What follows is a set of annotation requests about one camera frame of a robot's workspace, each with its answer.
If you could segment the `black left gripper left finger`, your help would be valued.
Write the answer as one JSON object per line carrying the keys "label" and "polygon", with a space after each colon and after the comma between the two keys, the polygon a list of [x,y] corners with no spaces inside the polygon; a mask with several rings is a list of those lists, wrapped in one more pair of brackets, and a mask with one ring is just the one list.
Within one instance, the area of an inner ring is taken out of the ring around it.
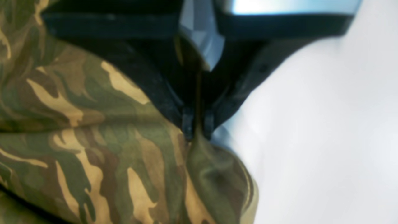
{"label": "black left gripper left finger", "polygon": [[183,59],[182,7],[182,0],[59,0],[41,17],[54,37],[124,73],[191,140],[195,69]]}

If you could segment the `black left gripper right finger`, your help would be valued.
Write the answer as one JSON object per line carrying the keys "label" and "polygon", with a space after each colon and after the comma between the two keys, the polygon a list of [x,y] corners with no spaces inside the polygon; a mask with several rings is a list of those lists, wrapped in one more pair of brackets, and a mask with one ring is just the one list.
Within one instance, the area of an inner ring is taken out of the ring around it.
{"label": "black left gripper right finger", "polygon": [[250,93],[307,44],[343,36],[355,0],[213,0],[224,38],[215,68],[203,76],[203,135],[231,118]]}

